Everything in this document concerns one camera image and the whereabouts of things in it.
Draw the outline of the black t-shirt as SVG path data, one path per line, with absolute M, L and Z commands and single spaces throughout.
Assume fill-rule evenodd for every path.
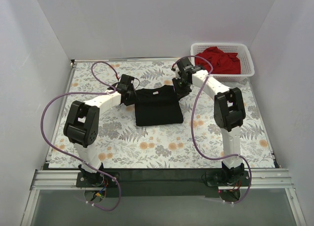
M 136 91 L 137 126 L 160 126 L 183 123 L 183 114 L 172 85 Z

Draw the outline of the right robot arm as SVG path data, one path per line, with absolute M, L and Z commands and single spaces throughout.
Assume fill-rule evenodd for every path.
M 220 175 L 216 178 L 227 185 L 236 184 L 244 175 L 243 157 L 240 154 L 240 128 L 246 117 L 242 92 L 239 88 L 229 88 L 216 80 L 203 66 L 194 66 L 188 57 L 177 60 L 172 68 L 176 73 L 172 80 L 179 98 L 191 92 L 191 85 L 198 87 L 199 93 L 206 93 L 214 102 L 214 121 L 221 130 L 224 156 Z

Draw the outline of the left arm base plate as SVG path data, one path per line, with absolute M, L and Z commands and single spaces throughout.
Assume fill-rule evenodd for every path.
M 100 173 L 82 173 L 79 172 L 76 180 L 76 187 L 87 188 L 87 187 L 104 187 L 105 184 L 108 187 L 117 187 L 115 180 L 119 180 L 118 172 L 110 172 L 113 178 Z

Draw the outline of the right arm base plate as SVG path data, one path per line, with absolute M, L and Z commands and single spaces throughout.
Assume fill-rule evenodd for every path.
M 238 187 L 248 186 L 250 176 L 247 171 L 243 175 L 227 178 L 220 170 L 205 171 L 201 176 L 202 182 L 207 187 Z

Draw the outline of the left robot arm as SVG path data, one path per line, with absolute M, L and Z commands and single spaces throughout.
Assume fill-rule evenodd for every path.
M 134 81 L 133 76 L 123 74 L 113 89 L 84 102 L 76 100 L 70 106 L 63 133 L 74 144 L 82 162 L 79 169 L 92 186 L 101 186 L 105 179 L 99 171 L 103 165 L 94 144 L 98 136 L 100 115 L 120 104 L 134 104 Z

